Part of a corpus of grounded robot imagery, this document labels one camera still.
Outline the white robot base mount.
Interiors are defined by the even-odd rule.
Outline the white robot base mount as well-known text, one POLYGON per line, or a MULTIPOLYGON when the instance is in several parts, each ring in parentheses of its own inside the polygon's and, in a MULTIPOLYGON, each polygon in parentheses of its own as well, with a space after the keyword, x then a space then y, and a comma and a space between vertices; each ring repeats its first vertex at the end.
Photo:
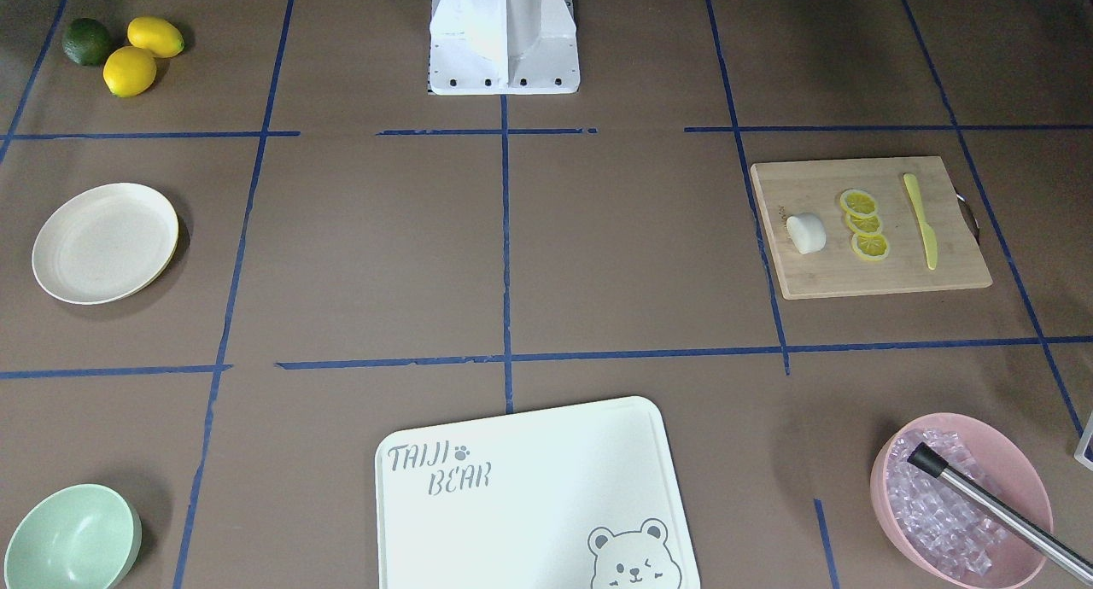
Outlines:
POLYGON ((574 0, 432 0, 438 96, 563 95, 581 84, 574 0))

